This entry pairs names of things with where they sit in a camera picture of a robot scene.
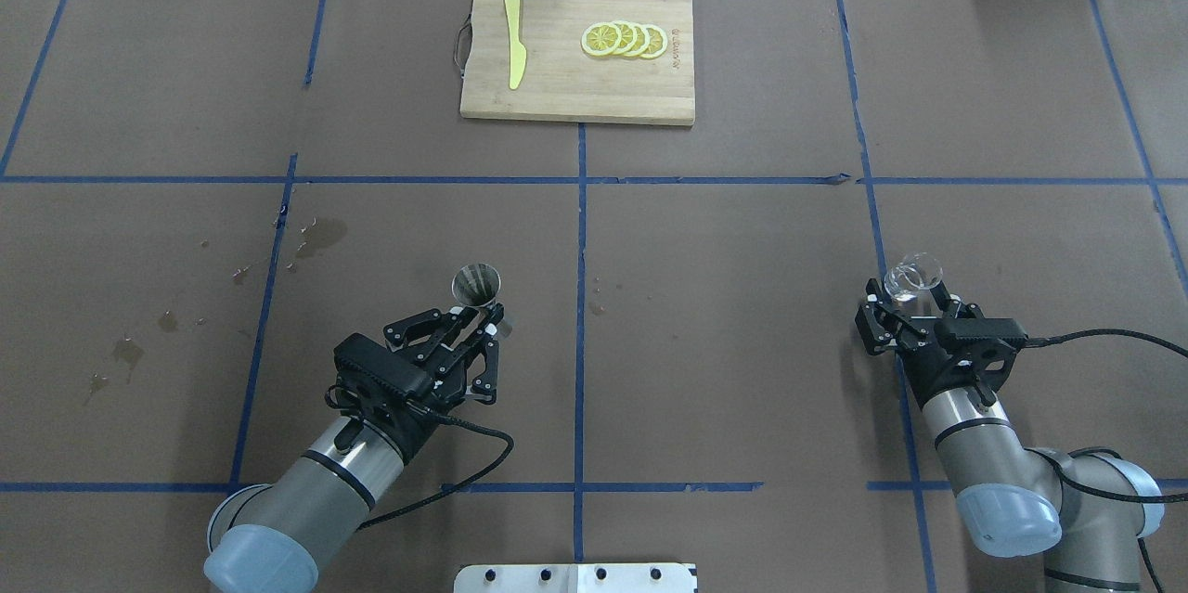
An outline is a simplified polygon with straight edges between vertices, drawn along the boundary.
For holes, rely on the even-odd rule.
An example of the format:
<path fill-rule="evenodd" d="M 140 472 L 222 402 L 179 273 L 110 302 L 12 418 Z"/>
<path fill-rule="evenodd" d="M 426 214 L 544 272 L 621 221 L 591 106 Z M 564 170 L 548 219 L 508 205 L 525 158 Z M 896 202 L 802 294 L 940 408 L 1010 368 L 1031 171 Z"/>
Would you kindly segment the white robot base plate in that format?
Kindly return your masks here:
<path fill-rule="evenodd" d="M 699 592 L 696 566 L 680 562 L 474 564 L 454 592 Z"/>

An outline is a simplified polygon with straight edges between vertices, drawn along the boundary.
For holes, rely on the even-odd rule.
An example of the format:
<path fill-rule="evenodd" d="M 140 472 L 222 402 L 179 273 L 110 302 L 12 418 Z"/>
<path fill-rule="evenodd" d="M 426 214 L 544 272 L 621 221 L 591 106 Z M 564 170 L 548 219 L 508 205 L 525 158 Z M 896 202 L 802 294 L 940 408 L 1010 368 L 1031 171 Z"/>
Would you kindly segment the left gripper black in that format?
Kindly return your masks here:
<path fill-rule="evenodd" d="M 339 379 L 329 390 L 329 403 L 348 419 L 361 419 L 394 444 L 403 460 L 415 458 L 455 406 L 476 400 L 491 406 L 499 389 L 499 326 L 504 323 L 501 303 L 488 308 L 457 305 L 448 311 L 432 308 L 383 327 L 383 337 L 392 352 L 415 349 L 416 359 L 426 360 L 440 347 L 451 349 L 446 376 L 425 370 L 432 389 L 419 399 L 361 397 Z M 459 341 L 466 326 L 470 335 Z"/>

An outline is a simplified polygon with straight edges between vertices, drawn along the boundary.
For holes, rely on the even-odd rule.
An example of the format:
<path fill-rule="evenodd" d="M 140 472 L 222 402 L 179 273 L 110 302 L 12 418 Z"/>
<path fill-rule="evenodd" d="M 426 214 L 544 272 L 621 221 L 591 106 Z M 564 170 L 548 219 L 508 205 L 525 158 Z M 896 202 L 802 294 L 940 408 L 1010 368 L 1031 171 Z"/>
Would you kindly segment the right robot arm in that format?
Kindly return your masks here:
<path fill-rule="evenodd" d="M 985 316 L 943 283 L 929 296 L 936 313 L 914 315 L 870 279 L 857 330 L 870 355 L 901 362 L 977 550 L 1042 556 L 1048 592 L 1140 592 L 1146 537 L 1184 496 L 1163 493 L 1116 452 L 1023 444 L 999 391 L 1015 357 L 1042 340 L 1015 318 Z"/>

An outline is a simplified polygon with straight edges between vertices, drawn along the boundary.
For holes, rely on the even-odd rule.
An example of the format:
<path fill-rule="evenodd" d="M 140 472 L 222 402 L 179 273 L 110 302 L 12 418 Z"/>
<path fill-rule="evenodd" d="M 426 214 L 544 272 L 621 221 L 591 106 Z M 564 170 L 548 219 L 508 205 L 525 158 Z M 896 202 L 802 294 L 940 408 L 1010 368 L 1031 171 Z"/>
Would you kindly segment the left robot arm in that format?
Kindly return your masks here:
<path fill-rule="evenodd" d="M 497 402 L 500 303 L 400 318 L 373 341 L 356 332 L 331 352 L 326 390 L 336 419 L 278 482 L 251 484 L 215 510 L 203 572 L 220 592 L 310 592 L 345 543 L 391 521 L 374 509 L 440 427 L 514 447 L 506 433 L 453 417 Z"/>

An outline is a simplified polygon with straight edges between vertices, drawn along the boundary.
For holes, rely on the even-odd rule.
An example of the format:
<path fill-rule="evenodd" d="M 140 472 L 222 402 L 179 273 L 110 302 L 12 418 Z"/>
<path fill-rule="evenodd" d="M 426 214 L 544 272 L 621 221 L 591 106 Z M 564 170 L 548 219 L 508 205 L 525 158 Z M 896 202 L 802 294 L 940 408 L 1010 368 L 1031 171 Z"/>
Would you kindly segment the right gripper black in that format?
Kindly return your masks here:
<path fill-rule="evenodd" d="M 975 339 L 948 351 L 939 340 L 928 340 L 924 318 L 912 317 L 881 286 L 868 279 L 857 310 L 857 332 L 868 355 L 896 352 L 917 406 L 954 389 L 975 392 L 977 406 L 996 406 L 1020 341 Z M 939 318 L 982 318 L 980 305 L 968 303 L 950 289 L 933 289 Z"/>

